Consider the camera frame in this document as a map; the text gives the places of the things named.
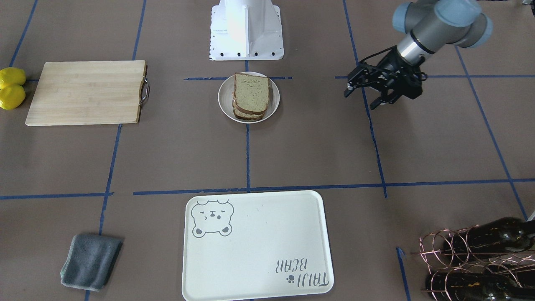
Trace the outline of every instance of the bear illustration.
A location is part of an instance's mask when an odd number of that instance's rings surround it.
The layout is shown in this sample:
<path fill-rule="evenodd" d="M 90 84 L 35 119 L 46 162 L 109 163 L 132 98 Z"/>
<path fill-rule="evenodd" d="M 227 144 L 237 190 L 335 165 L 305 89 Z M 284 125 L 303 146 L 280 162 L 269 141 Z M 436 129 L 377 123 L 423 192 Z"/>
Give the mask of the bear illustration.
<path fill-rule="evenodd" d="M 228 236 L 232 232 L 231 217 L 234 207 L 226 201 L 199 200 L 192 208 L 192 217 L 195 227 L 193 236 L 201 238 L 206 233 L 219 232 Z"/>

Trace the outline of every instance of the gray cloth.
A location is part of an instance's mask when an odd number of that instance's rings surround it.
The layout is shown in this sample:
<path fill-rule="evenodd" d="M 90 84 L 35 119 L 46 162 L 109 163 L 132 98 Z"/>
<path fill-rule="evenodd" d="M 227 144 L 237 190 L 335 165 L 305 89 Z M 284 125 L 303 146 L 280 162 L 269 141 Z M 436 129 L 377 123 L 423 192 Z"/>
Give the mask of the gray cloth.
<path fill-rule="evenodd" d="M 122 241 L 99 235 L 74 236 L 67 261 L 59 273 L 66 287 L 100 291 L 119 254 Z"/>

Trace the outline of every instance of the bread slice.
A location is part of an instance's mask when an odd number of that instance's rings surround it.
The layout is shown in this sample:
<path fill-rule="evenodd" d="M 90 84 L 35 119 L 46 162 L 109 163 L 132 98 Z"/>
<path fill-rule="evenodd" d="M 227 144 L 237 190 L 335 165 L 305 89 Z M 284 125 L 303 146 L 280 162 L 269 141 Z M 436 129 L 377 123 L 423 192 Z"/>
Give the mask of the bread slice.
<path fill-rule="evenodd" d="M 263 115 L 269 105 L 269 78 L 234 74 L 233 107 L 245 114 Z"/>
<path fill-rule="evenodd" d="M 253 115 L 253 114 L 244 113 L 236 108 L 234 102 L 232 103 L 232 110 L 236 118 L 241 119 L 241 120 L 246 120 L 246 121 L 258 121 L 264 118 L 264 115 L 265 115 L 265 114 Z"/>

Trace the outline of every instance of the white tray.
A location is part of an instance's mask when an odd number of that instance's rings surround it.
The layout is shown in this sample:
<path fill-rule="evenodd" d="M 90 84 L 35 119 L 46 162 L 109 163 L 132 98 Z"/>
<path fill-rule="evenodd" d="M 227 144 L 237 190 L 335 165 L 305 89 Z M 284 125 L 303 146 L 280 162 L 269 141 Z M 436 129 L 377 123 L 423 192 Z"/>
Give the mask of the white tray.
<path fill-rule="evenodd" d="M 323 294 L 333 284 L 323 200 L 317 192 L 203 195 L 186 205 L 186 300 Z"/>

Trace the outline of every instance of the blue tape line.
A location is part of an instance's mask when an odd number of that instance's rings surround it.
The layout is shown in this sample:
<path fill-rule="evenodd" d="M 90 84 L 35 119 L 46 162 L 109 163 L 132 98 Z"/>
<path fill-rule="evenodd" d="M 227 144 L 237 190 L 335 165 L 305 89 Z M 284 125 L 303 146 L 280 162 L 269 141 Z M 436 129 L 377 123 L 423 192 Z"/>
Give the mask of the blue tape line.
<path fill-rule="evenodd" d="M 386 192 L 385 184 L 385 175 L 383 173 L 383 165 L 381 164 L 381 157 L 379 156 L 379 148 L 377 147 L 377 140 L 375 139 L 375 133 L 373 131 L 373 123 L 371 121 L 370 108 L 368 106 L 368 98 L 366 97 L 366 91 L 364 88 L 361 88 L 362 96 L 364 97 L 364 106 L 366 107 L 366 115 L 368 116 L 368 121 L 370 123 L 370 132 L 371 140 L 373 141 L 373 146 L 375 147 L 375 155 L 377 156 L 377 167 L 379 168 L 379 175 L 381 176 L 381 183 L 383 184 L 383 193 L 385 198 L 388 198 L 388 193 Z"/>
<path fill-rule="evenodd" d="M 315 190 L 315 189 L 341 189 L 341 188 L 370 188 L 382 187 L 380 183 L 372 184 L 341 184 L 341 185 L 309 185 L 309 186 L 273 186 L 253 187 L 251 191 L 274 191 L 274 190 Z"/>
<path fill-rule="evenodd" d="M 466 75 L 458 76 L 458 75 L 428 75 L 428 78 L 466 78 Z"/>
<path fill-rule="evenodd" d="M 60 199 L 60 198 L 103 197 L 105 194 L 106 194 L 105 192 L 97 192 L 97 193 L 63 193 L 63 194 L 0 195 L 0 200 Z"/>
<path fill-rule="evenodd" d="M 275 76 L 275 77 L 270 77 L 272 80 L 278 80 L 278 79 L 293 79 L 294 77 L 292 76 L 288 76 L 288 77 L 284 77 L 284 76 Z"/>
<path fill-rule="evenodd" d="M 106 183 L 106 193 L 104 195 L 104 200 L 102 201 L 102 211 L 101 211 L 100 224 L 98 226 L 98 235 L 102 235 L 102 227 L 104 226 L 104 211 L 106 211 L 106 207 L 108 206 L 108 197 L 110 196 L 111 179 L 113 177 L 113 169 L 115 167 L 115 159 L 117 157 L 117 148 L 119 147 L 119 139 L 121 136 L 122 127 L 123 127 L 122 124 L 119 124 L 119 126 L 117 127 L 117 135 L 115 137 L 113 155 L 111 156 L 110 173 L 108 175 L 108 182 Z"/>
<path fill-rule="evenodd" d="M 346 0 L 342 0 L 342 2 L 343 2 L 343 9 L 346 13 L 347 28 L 349 30 L 349 37 L 351 38 L 353 54 L 355 55 L 355 63 L 359 65 L 357 48 L 355 47 L 355 40 L 353 39 L 353 30 L 351 29 L 351 22 L 349 21 L 349 14 L 347 12 Z M 361 88 L 361 91 L 362 91 L 362 96 L 364 97 L 364 106 L 366 108 L 366 115 L 368 116 L 368 122 L 370 123 L 371 139 L 373 141 L 373 146 L 375 147 L 375 154 L 377 156 L 377 167 L 379 168 L 379 175 L 381 176 L 381 183 L 383 184 L 383 193 L 385 195 L 385 198 L 388 198 L 388 193 L 386 192 L 386 185 L 385 185 L 385 175 L 383 174 L 383 166 L 381 164 L 381 158 L 379 156 L 379 148 L 377 148 L 377 140 L 375 139 L 375 133 L 373 131 L 373 122 L 371 120 L 370 108 L 368 106 L 368 99 L 366 97 L 366 91 L 364 90 L 364 88 Z"/>
<path fill-rule="evenodd" d="M 184 80 L 225 80 L 227 79 L 228 77 L 188 77 L 188 78 L 185 78 Z M 272 80 L 279 80 L 279 79 L 293 79 L 293 77 L 291 76 L 275 76 L 275 77 L 270 77 Z"/>
<path fill-rule="evenodd" d="M 466 75 L 428 75 L 428 78 L 466 78 Z M 471 78 L 535 78 L 535 74 L 512 75 L 470 75 Z M 336 79 L 347 79 L 347 76 L 335 76 Z"/>
<path fill-rule="evenodd" d="M 526 210 L 524 209 L 524 205 L 522 204 L 522 200 L 518 196 L 518 192 L 516 191 L 515 184 L 513 183 L 513 179 L 511 178 L 511 175 L 509 174 L 509 170 L 507 169 L 507 166 L 505 164 L 505 160 L 503 159 L 503 156 L 501 154 L 500 148 L 498 147 L 498 143 L 496 142 L 496 138 L 494 137 L 494 134 L 492 133 L 491 125 L 488 123 L 487 116 L 485 115 L 485 111 L 483 110 L 483 106 L 481 105 L 481 102 L 479 100 L 479 97 L 477 96 L 476 88 L 474 87 L 472 83 L 472 79 L 470 78 L 470 75 L 468 74 L 468 69 L 464 63 L 463 57 L 461 56 L 461 52 L 459 51 L 459 48 L 455 46 L 455 50 L 457 51 L 457 55 L 459 56 L 459 60 L 461 60 L 461 65 L 463 66 L 464 73 L 467 75 L 468 83 L 470 83 L 470 87 L 472 88 L 472 92 L 474 97 L 476 98 L 477 105 L 479 106 L 479 111 L 481 111 L 481 115 L 483 116 L 483 120 L 485 121 L 485 125 L 487 126 L 488 133 L 491 135 L 492 143 L 494 143 L 494 147 L 496 148 L 496 151 L 498 153 L 498 157 L 500 158 L 500 161 L 502 163 L 503 169 L 507 175 L 507 179 L 509 180 L 509 184 L 511 185 L 511 188 L 513 190 L 513 193 L 515 195 L 516 201 L 518 205 L 520 206 L 520 211 L 522 211 L 522 215 L 524 216 L 524 219 L 528 219 L 528 215 L 526 214 Z"/>
<path fill-rule="evenodd" d="M 531 178 L 531 179 L 513 179 L 513 182 L 519 182 L 519 183 L 522 183 L 522 182 L 535 182 L 535 178 Z"/>
<path fill-rule="evenodd" d="M 386 183 L 388 187 L 406 187 L 406 186 L 434 186 L 434 185 L 464 185 L 464 184 L 492 184 L 508 183 L 507 179 L 498 180 L 465 180 L 465 181 L 437 181 L 437 182 L 406 182 L 406 183 Z"/>
<path fill-rule="evenodd" d="M 26 36 L 26 32 L 28 31 L 28 27 L 30 26 L 30 22 L 32 22 L 33 14 L 35 12 L 35 8 L 37 7 L 37 0 L 34 1 L 34 5 L 32 7 L 32 11 L 30 12 L 30 16 L 28 17 L 28 21 L 26 22 L 26 26 L 24 27 L 24 30 L 22 31 L 22 35 L 20 36 L 19 43 L 17 44 L 17 47 L 15 48 L 15 52 L 13 53 L 13 56 L 11 57 L 11 63 L 9 63 L 9 67 L 13 67 L 13 64 L 15 63 L 15 59 L 17 58 L 17 54 L 19 54 L 20 46 L 22 45 L 22 41 L 24 40 L 24 37 Z"/>
<path fill-rule="evenodd" d="M 349 37 L 351 38 L 351 46 L 353 47 L 353 55 L 355 56 L 355 64 L 358 65 L 357 48 L 355 47 L 355 40 L 353 39 L 353 30 L 351 29 L 351 22 L 349 22 L 349 14 L 347 12 L 346 0 L 342 0 L 343 10 L 346 13 L 347 28 L 349 30 Z"/>
<path fill-rule="evenodd" d="M 143 0 L 143 8 L 141 9 L 141 17 L 139 18 L 139 25 L 137 27 L 137 37 L 135 38 L 134 52 L 132 53 L 132 60 L 135 60 L 137 54 L 137 45 L 139 44 L 139 37 L 141 36 L 141 27 L 143 26 L 143 18 L 145 16 L 145 6 L 147 6 L 147 0 Z"/>
<path fill-rule="evenodd" d="M 247 188 L 217 188 L 217 189 L 188 189 L 188 190 L 160 190 L 160 191 L 135 191 L 134 195 L 158 195 L 158 194 L 186 194 L 186 193 L 213 193 L 213 192 L 242 192 Z"/>
<path fill-rule="evenodd" d="M 405 253 L 400 247 L 396 247 L 396 252 L 398 253 L 398 262 L 400 264 L 401 277 L 403 278 L 403 286 L 405 287 L 405 295 L 407 295 L 407 301 L 410 301 L 409 284 L 407 283 L 407 275 L 405 274 L 405 266 L 402 258 L 402 256 L 405 257 Z"/>
<path fill-rule="evenodd" d="M 225 80 L 228 77 L 188 77 L 184 80 Z"/>
<path fill-rule="evenodd" d="M 249 158 L 250 155 L 250 144 L 249 144 L 249 125 L 246 124 L 246 154 L 247 154 L 247 192 L 251 192 L 251 161 Z"/>
<path fill-rule="evenodd" d="M 514 179 L 515 182 L 535 182 L 535 179 Z M 508 183 L 508 179 L 493 180 L 464 180 L 464 181 L 436 181 L 436 182 L 400 182 L 385 183 L 388 187 L 406 187 L 406 186 L 434 186 L 434 185 L 467 185 L 467 184 L 495 184 Z M 273 191 L 273 190 L 314 190 L 314 189 L 343 189 L 343 188 L 371 188 L 383 187 L 382 183 L 370 184 L 340 184 L 340 185 L 303 185 L 303 186 L 267 186 L 251 187 L 251 191 Z M 136 191 L 134 195 L 153 195 L 153 194 L 184 194 L 184 193 L 210 193 L 210 192 L 247 192 L 247 187 L 243 188 L 217 188 L 217 189 L 190 189 L 190 190 L 161 190 L 161 191 Z"/>
<path fill-rule="evenodd" d="M 470 75 L 472 78 L 533 78 L 535 74 L 513 74 L 513 75 Z"/>

